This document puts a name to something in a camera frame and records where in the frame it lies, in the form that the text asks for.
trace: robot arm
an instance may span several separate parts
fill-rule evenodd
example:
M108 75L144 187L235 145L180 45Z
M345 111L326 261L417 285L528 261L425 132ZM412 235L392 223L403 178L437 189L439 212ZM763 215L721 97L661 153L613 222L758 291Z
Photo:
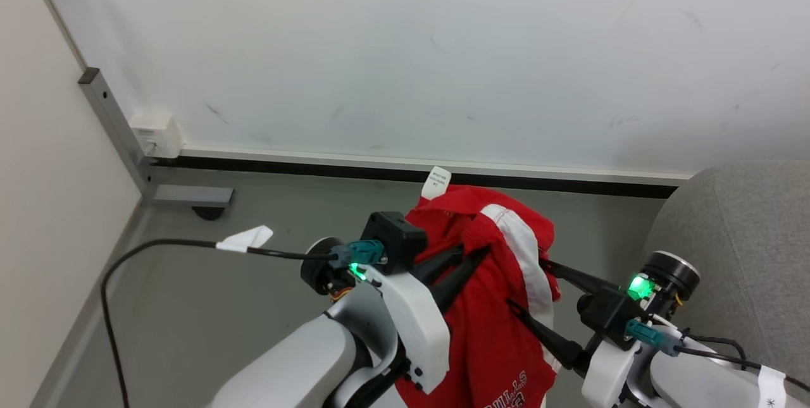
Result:
M464 257L457 247L413 264L427 237L399 213L372 214L362 238L385 252L301 264L310 287L338 300L229 380L211 408L357 408L372 405L400 377L425 393L442 382L451 341L443 315L489 248ZM325 238L309 253L343 246Z
M687 354L714 350L668 321L700 282L697 270L678 256L653 253L626 292L562 264L540 263L584 292L576 309L595 335L582 348L534 321L517 304L511 304L512 310L563 367L585 379L582 395L591 406L612 408L630 399L653 408L731 408L753 405L762 391L776 390L786 400L784 406L805 407L786 396L781 385L763 388L753 374L730 362ZM644 390L645 380L651 381L654 393Z

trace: red cloth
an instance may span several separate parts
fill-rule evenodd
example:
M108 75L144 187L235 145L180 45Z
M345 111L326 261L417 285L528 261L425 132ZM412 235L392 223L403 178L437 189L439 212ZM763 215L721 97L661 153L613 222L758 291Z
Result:
M530 266L529 256L547 259L553 224L508 195L454 185L431 201L420 198L407 219L428 233L428 249L417 262L458 244L464 245L465 253L489 244L491 254L445 314L451 329L451 361L442 384L426 395L412 382L398 380L399 395L411 408L540 406L559 365L552 368L556 362L544 355L506 299L523 305L533 316L539 310L552 314L552 301L559 298L556 279L539 270L536 261L533 269L521 269L520 261Z

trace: white cable label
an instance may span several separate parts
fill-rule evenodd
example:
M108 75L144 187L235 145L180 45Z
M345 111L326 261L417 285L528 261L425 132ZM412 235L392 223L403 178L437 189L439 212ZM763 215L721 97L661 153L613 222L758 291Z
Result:
M431 200L440 197L447 191L447 186L451 182L451 172L447 169L434 166L422 186L422 197Z
M760 387L758 408L785 408L787 394L785 393L784 373L763 365L760 368L757 384Z
M230 242L217 242L216 247L219 250L227 250L228 252L247 253L248 246L244 244L232 244Z
M261 225L225 238L222 242L217 242L216 247L229 252L246 253L248 247L261 247L272 236L273 230Z

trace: white wall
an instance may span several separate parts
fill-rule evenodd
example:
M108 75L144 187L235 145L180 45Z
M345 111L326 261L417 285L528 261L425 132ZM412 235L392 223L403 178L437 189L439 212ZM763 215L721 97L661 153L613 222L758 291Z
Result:
M669 178L810 158L807 0L56 3L186 154Z
M139 200L43 0L0 0L0 405L28 406Z

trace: green led light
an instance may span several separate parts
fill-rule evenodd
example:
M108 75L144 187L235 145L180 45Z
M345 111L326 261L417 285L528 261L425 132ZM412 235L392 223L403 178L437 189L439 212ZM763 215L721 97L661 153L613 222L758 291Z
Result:
M655 283L643 278L643 276L637 275L636 278L630 282L630 288L627 288L627 293L633 300L644 299L650 296L655 287Z
M354 273L356 278L361 279L361 281L365 281L365 274L361 272L362 269L357 267L356 262L353 262L352 264L349 265L349 270L351 270L352 273Z

